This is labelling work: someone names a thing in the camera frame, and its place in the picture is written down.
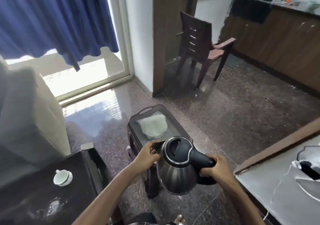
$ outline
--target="speckled floor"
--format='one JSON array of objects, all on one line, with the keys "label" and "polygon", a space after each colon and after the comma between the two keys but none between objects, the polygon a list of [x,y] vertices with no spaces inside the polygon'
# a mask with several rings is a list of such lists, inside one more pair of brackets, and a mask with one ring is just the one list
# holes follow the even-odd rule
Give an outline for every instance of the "speckled floor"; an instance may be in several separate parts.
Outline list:
[{"label": "speckled floor", "polygon": [[[177,64],[165,74],[165,90],[149,98],[130,81],[64,109],[72,151],[93,142],[113,178],[129,164],[126,125],[142,108],[164,104],[195,145],[205,153],[224,155],[234,169],[247,158],[320,116],[320,101],[303,91],[242,63],[224,67],[213,83],[213,65],[200,89],[194,90],[200,65],[186,64],[175,76]],[[120,209],[127,222],[150,211],[160,224],[183,214],[187,224],[239,224],[239,218],[218,185],[196,186],[189,194],[162,191],[149,200],[139,180],[123,194]]]}]

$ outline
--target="white cable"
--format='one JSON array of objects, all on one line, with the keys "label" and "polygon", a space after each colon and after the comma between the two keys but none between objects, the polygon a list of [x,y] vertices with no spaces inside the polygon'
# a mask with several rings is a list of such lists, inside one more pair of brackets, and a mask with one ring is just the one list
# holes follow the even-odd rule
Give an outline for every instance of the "white cable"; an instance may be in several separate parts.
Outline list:
[{"label": "white cable", "polygon": [[[283,176],[288,175],[289,172],[290,172],[290,169],[291,169],[292,167],[293,167],[293,165],[290,164],[288,171],[287,171],[285,174],[283,174]],[[278,185],[275,187],[275,189],[274,189],[274,191],[273,191],[273,194],[272,194],[272,196],[271,196],[271,201],[270,201],[269,207],[271,207],[271,204],[272,204],[272,201],[273,201],[273,198],[274,198],[274,195],[275,195],[275,191],[276,191],[277,188],[280,186],[280,184],[282,183],[282,181],[283,181],[283,178],[280,180],[280,182],[278,183]],[[269,215],[269,211],[267,212],[267,214],[265,215],[265,217],[263,218],[263,220],[265,220],[268,215]]]}]

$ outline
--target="black kettle lid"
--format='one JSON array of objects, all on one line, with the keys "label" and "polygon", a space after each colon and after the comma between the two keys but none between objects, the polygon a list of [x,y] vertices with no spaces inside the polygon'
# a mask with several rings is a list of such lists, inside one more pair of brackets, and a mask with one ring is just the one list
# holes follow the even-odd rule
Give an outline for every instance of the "black kettle lid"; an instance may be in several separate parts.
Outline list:
[{"label": "black kettle lid", "polygon": [[173,166],[187,165],[192,148],[193,146],[189,140],[181,136],[175,136],[166,142],[163,149],[163,157]]}]

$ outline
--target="forearm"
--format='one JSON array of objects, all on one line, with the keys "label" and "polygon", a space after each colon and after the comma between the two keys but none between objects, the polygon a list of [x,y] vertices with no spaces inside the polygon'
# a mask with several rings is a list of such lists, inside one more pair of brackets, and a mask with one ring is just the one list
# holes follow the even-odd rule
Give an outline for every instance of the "forearm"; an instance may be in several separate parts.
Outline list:
[{"label": "forearm", "polygon": [[72,225],[106,225],[121,194],[137,175],[133,165],[123,169]]},{"label": "forearm", "polygon": [[239,184],[233,185],[232,187],[225,187],[224,191],[230,198],[244,224],[265,225],[257,207],[252,203]]}]

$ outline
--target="beige sofa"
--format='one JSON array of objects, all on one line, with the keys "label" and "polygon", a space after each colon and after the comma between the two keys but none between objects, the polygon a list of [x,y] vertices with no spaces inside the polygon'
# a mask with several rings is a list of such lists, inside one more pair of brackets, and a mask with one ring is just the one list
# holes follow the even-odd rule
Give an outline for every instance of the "beige sofa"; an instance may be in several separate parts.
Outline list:
[{"label": "beige sofa", "polygon": [[0,187],[69,154],[62,109],[42,77],[0,60]]}]

